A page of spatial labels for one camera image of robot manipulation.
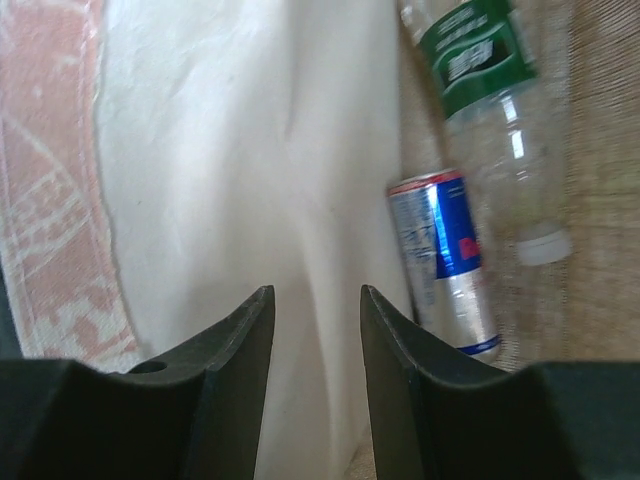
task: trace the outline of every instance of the brown woven fabric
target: brown woven fabric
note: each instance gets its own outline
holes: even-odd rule
[[[473,205],[505,338],[498,366],[640,358],[640,2],[516,3],[537,32],[549,115],[568,140],[561,145],[574,253],[549,266],[519,267],[513,245],[496,244],[485,212]],[[442,119],[405,38],[401,58],[404,173],[412,176],[448,162]],[[367,435],[346,479],[373,479],[372,472]]]

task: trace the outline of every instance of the white cloth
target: white cloth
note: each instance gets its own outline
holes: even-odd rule
[[[368,421],[360,286],[409,310],[394,2],[110,0],[105,24],[99,153],[140,343],[274,284],[256,478],[341,478]]]

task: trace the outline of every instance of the aluminum can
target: aluminum can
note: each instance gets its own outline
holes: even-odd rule
[[[458,350],[491,362],[500,335],[463,176],[448,169],[410,178],[392,186],[388,196],[414,320]]]

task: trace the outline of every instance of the clear plastic bottle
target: clear plastic bottle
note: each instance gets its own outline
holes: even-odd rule
[[[400,1],[441,94],[450,153],[492,230],[515,236],[524,265],[566,257],[564,161],[517,12],[508,0]]]

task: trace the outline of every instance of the can top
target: can top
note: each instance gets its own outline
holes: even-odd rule
[[[389,187],[387,194],[391,197],[399,193],[410,192],[411,190],[448,182],[449,180],[455,180],[460,177],[462,177],[462,173],[460,173],[458,169],[447,168],[438,172],[427,173],[402,180]]]

